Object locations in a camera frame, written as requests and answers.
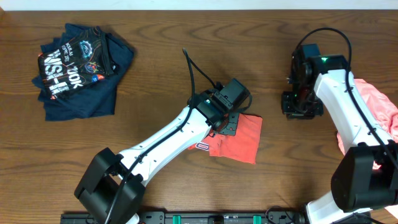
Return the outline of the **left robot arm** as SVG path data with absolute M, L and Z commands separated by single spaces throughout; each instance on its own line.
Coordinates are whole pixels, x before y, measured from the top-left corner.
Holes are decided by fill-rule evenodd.
M 105 148 L 90 162 L 74 195 L 96 223 L 138 223 L 146 185 L 188 147 L 211 131 L 220 131 L 241 104 L 252 100 L 249 90 L 237 79 L 200 94 L 168 125 L 141 143 L 115 154 Z

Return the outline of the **red-orange t-shirt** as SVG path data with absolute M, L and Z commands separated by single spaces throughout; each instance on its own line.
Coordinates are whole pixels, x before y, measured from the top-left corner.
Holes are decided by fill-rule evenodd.
M 212 157 L 226 157 L 249 164 L 256 163 L 261 138 L 262 117 L 240 114 L 234 136 L 216 134 L 213 131 L 202 141 L 188 147 L 189 150 L 208 151 Z

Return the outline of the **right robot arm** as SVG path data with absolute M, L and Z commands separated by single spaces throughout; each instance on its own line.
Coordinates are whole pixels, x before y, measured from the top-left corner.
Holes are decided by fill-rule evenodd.
M 347 59 L 301 44 L 292 53 L 289 83 L 283 114 L 313 119 L 328 110 L 343 144 L 330 191 L 306 204 L 306 222 L 352 222 L 371 210 L 397 208 L 397 143 L 359 94 Z

